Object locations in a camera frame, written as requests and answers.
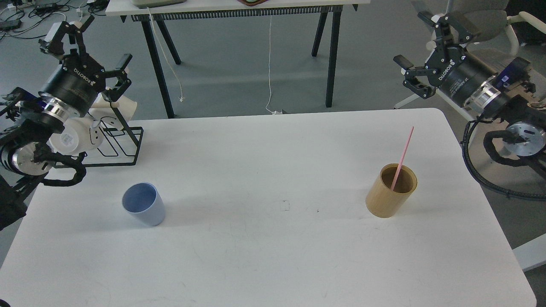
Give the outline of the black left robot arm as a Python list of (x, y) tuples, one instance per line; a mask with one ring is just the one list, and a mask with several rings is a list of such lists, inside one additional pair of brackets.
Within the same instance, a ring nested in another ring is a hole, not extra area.
[(15, 185), (1, 179), (2, 229), (26, 215), (25, 200), (40, 183), (68, 187), (84, 179), (84, 155), (74, 159), (55, 153), (47, 141), (64, 130), (68, 119), (84, 116), (98, 96), (107, 107), (117, 107), (131, 85), (125, 71), (131, 54), (124, 54), (113, 70), (106, 70), (88, 54), (83, 33), (93, 20), (90, 16), (83, 23), (55, 23), (39, 44), (43, 54), (59, 61), (56, 70), (37, 96), (16, 87), (3, 97), (1, 114), (14, 124), (1, 132), (1, 165), (20, 178)]

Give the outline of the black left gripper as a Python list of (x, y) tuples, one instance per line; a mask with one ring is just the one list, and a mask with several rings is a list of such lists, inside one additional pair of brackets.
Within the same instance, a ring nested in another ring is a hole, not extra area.
[[(103, 72), (104, 67), (86, 51), (83, 42), (83, 33), (93, 22), (91, 15), (84, 23), (54, 23), (44, 39), (39, 39), (40, 51), (59, 60), (61, 63), (39, 91), (43, 99), (58, 99), (67, 104), (83, 117), (92, 103), (101, 93), (107, 102), (116, 102), (131, 85), (125, 71), (132, 59), (132, 54), (124, 54), (113, 70), (104, 72), (104, 78), (116, 78), (116, 84), (111, 89), (105, 88), (105, 81), (97, 75)], [(66, 54), (63, 39), (68, 36), (70, 45), (77, 45), (76, 49)]]

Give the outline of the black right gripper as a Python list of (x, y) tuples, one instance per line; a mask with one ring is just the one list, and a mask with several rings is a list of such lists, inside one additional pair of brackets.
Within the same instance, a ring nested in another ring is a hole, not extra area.
[(403, 70), (404, 87), (423, 99), (435, 95), (439, 88), (458, 107), (471, 107), (480, 115), (496, 115), (500, 91), (492, 80), (498, 72), (473, 54), (465, 54), (464, 15), (457, 11), (442, 16), (421, 11), (418, 18), (433, 29), (433, 49), (419, 67), (403, 55), (393, 58)]

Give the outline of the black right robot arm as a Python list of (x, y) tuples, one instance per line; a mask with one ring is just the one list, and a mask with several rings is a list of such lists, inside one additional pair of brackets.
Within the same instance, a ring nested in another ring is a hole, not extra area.
[(394, 57), (402, 68), (404, 87), (423, 99), (439, 91), (457, 107), (469, 107), (478, 114), (466, 124), (462, 155), (468, 171), (483, 187), (509, 198), (544, 201), (544, 194), (513, 191), (488, 181), (474, 167), (469, 154), (476, 126), (499, 119), (507, 123), (506, 128), (483, 137), (490, 159), (500, 165), (529, 167), (545, 177), (545, 105), (534, 96), (530, 62), (514, 58), (499, 68), (472, 54), (466, 45), (480, 32), (461, 12), (439, 16), (421, 11), (418, 17), (434, 31), (433, 50), (419, 67), (402, 55)]

